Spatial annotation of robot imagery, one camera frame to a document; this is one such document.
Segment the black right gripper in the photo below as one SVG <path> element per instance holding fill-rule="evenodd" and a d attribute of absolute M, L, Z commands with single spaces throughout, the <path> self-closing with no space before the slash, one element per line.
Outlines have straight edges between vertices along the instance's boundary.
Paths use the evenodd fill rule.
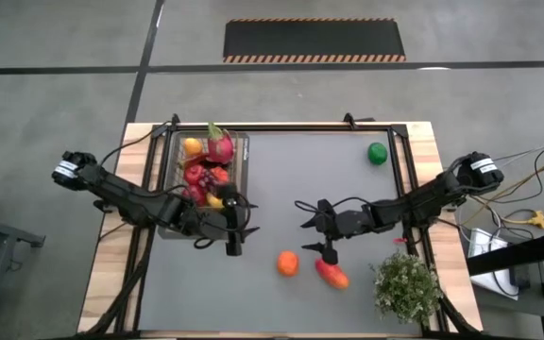
<path fill-rule="evenodd" d="M 322 260 L 326 264 L 338 264 L 338 252 L 333 247 L 333 242 L 349 239 L 369 232 L 370 213 L 368 206 L 363 204 L 359 210 L 347 210 L 336 212 L 333 205 L 327 199 L 317 202 L 318 215 L 301 224 L 302 228 L 317 227 L 317 231 L 325 237 L 325 243 L 315 243 L 302 246 L 303 249 L 320 251 Z"/>

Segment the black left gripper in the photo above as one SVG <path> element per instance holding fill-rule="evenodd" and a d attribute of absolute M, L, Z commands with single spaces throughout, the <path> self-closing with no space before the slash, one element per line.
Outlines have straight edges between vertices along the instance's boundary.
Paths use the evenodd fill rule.
<path fill-rule="evenodd" d="M 221 184 L 216 187 L 217 198 L 221 199 L 222 207 L 214 208 L 216 216 L 222 216 L 225 219 L 225 225 L 219 226 L 211 221 L 214 217 L 212 212 L 204 210 L 196 212 L 196 224 L 199 237 L 194 241 L 193 246 L 196 249 L 205 249 L 210 247 L 215 241 L 207 229 L 222 231 L 226 239 L 226 254 L 227 255 L 242 255 L 243 236 L 248 237 L 251 233 L 259 228 L 244 229 L 239 225 L 237 208 L 240 206 L 245 209 L 256 209 L 257 206 L 250 203 L 249 200 L 237 191 L 234 184 Z"/>

